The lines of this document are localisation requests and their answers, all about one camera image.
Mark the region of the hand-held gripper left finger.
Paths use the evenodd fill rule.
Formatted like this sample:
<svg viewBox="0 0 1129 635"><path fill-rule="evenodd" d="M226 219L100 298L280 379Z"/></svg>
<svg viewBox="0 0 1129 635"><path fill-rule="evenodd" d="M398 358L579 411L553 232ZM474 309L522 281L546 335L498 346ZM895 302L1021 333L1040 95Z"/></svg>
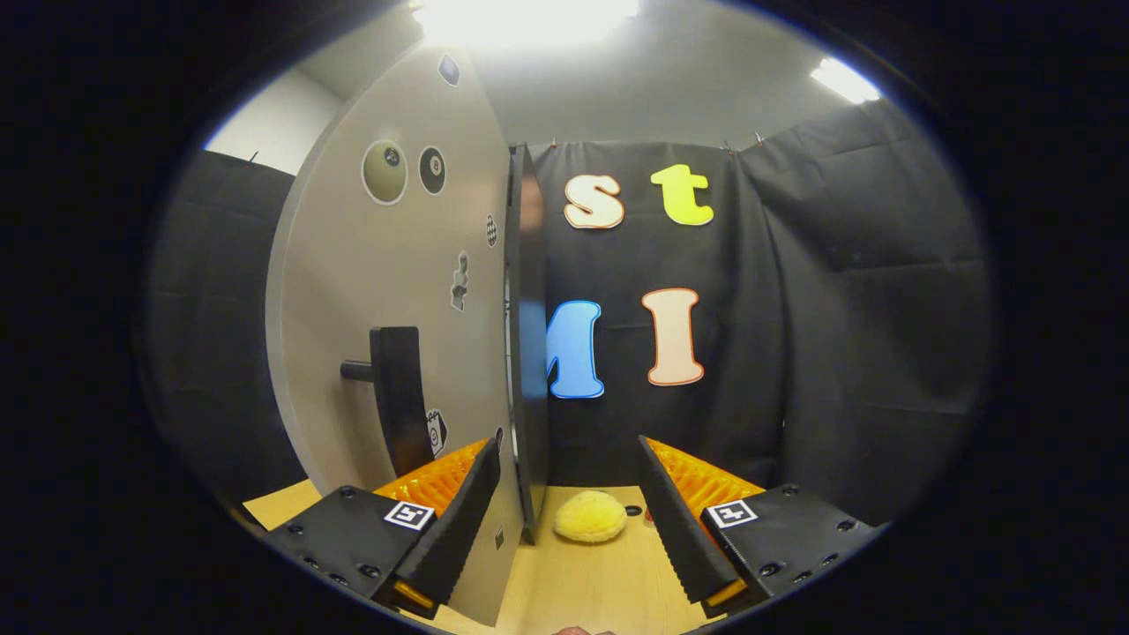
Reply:
<svg viewBox="0 0 1129 635"><path fill-rule="evenodd" d="M341 486L266 531L266 542L351 594L432 618L454 594L500 478L497 440L480 440L378 490Z"/></svg>

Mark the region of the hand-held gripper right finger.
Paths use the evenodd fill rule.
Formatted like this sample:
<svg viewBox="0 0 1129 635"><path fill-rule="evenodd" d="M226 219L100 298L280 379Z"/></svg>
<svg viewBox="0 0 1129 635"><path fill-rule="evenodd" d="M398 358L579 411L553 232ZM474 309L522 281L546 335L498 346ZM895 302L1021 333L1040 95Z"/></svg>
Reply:
<svg viewBox="0 0 1129 635"><path fill-rule="evenodd" d="M654 529L709 618L809 586L884 532L794 482L762 488L649 437L637 449Z"/></svg>

